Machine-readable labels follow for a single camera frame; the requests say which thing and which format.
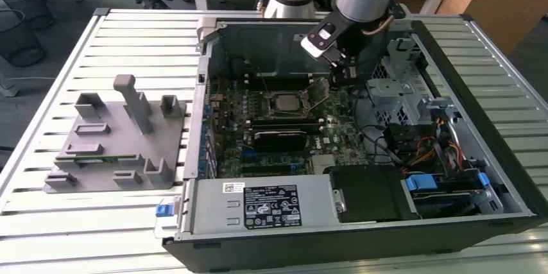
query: floor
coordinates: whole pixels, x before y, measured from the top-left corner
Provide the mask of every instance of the floor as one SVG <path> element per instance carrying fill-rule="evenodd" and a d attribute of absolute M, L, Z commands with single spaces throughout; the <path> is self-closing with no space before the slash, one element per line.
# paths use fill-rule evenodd
<path fill-rule="evenodd" d="M 249 10 L 253 2 L 254 0 L 208 0 L 208 7 L 212 10 Z M 184 3 L 181 0 L 166 3 L 173 9 L 194 9 L 192 3 Z M 76 3 L 74 0 L 48 0 L 48 7 L 56 24 L 45 30 L 36 31 L 46 50 L 46 58 L 37 65 L 26 68 L 10 67 L 0 58 L 0 70 L 9 78 L 56 77 L 97 7 L 141 8 L 133 0 L 84 0 L 81 3 Z M 0 10 L 5 10 L 1 1 Z M 542 21 L 530 31 L 509 59 L 542 97 L 548 99 L 548 88 L 542 87 L 548 63 L 545 51 L 548 51 L 548 22 Z M 13 82 L 20 89 L 17 97 L 0 97 L 0 146 L 12 147 L 17 144 L 53 80 L 28 79 L 13 80 Z M 8 156 L 9 152 L 0 151 L 0 166 L 5 164 Z"/>

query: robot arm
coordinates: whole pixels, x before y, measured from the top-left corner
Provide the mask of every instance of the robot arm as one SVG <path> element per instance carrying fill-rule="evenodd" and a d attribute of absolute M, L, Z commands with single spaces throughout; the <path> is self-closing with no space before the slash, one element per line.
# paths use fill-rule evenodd
<path fill-rule="evenodd" d="M 308 54 L 325 60 L 332 69 L 356 65 L 349 62 L 393 20 L 392 0 L 336 0 L 334 11 L 316 25 L 301 46 Z"/>

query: red wire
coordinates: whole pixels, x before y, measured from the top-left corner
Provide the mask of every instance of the red wire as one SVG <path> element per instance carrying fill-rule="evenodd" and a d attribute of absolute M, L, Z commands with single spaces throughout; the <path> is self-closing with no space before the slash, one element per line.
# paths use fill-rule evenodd
<path fill-rule="evenodd" d="M 422 141 L 426 141 L 426 140 L 429 140 L 429 139 L 433 139 L 433 137 L 432 137 L 432 136 L 430 136 L 430 137 L 422 137 L 422 138 L 418 140 L 418 143 L 417 143 L 417 153 L 414 154 L 416 157 L 418 156 L 418 153 L 420 153 L 420 145 L 421 145 Z"/>

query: aluminum slotted table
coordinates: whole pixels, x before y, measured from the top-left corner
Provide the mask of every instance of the aluminum slotted table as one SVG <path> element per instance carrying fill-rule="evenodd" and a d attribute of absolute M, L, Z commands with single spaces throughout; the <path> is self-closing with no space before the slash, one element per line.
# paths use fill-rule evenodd
<path fill-rule="evenodd" d="M 0 174 L 2 273 L 189 273 L 154 238 L 154 206 L 181 193 L 162 191 L 45 194 L 44 179 L 64 144 L 81 92 L 121 100 L 117 74 L 137 77 L 149 100 L 174 94 L 192 110 L 200 54 L 200 17 L 258 17 L 256 12 L 110 10 L 93 16 L 16 151 Z M 420 16 L 540 190 L 548 195 L 548 108 L 473 22 Z M 442 84 L 432 77 L 441 94 Z M 184 163 L 192 115 L 185 116 Z M 181 182 L 182 168 L 176 181 Z M 316 264 L 253 273 L 538 273 L 548 267 L 542 227 L 498 236 L 458 253 Z"/>

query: blue plastic tab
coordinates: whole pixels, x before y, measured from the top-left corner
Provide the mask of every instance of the blue plastic tab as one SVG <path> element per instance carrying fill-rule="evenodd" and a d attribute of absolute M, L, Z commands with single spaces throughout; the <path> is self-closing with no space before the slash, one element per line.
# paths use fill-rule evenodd
<path fill-rule="evenodd" d="M 166 218 L 173 216 L 173 205 L 157 205 L 156 206 L 156 217 Z"/>
<path fill-rule="evenodd" d="M 489 178 L 486 177 L 486 174 L 485 174 L 485 173 L 478 173 L 478 174 L 477 174 L 477 177 L 478 177 L 478 179 L 480 179 L 481 184 L 482 184 L 484 187 L 490 184 Z"/>
<path fill-rule="evenodd" d="M 437 184 L 432 175 L 412 175 L 405 179 L 409 191 L 420 191 L 421 189 L 436 189 Z"/>
<path fill-rule="evenodd" d="M 414 191 L 417 189 L 417 186 L 414 185 L 414 181 L 412 178 L 405 179 L 405 184 L 408 185 L 409 191 Z"/>

